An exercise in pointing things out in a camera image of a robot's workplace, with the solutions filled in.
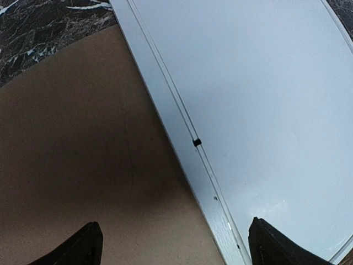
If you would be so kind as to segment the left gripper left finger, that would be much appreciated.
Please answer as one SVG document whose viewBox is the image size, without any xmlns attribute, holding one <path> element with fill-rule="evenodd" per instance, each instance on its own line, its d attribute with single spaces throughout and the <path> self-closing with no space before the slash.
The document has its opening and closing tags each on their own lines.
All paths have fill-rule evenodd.
<svg viewBox="0 0 353 265">
<path fill-rule="evenodd" d="M 66 241 L 30 265 L 101 264 L 103 233 L 97 222 L 88 222 Z"/>
</svg>

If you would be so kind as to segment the brown cardboard backing board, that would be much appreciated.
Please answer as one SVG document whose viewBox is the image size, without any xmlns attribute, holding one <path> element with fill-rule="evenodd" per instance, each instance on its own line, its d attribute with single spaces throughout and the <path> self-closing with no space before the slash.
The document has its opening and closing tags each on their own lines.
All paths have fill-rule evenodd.
<svg viewBox="0 0 353 265">
<path fill-rule="evenodd" d="M 102 264 L 222 264 L 119 26 L 1 88 L 1 263 L 87 222 Z"/>
</svg>

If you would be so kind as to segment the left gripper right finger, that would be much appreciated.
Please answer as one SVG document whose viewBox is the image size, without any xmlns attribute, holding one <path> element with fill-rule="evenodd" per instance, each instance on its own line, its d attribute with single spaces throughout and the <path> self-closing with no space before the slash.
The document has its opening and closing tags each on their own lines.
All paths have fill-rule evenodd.
<svg viewBox="0 0 353 265">
<path fill-rule="evenodd" d="M 328 264 L 257 217 L 249 228 L 248 242 L 252 264 Z"/>
</svg>

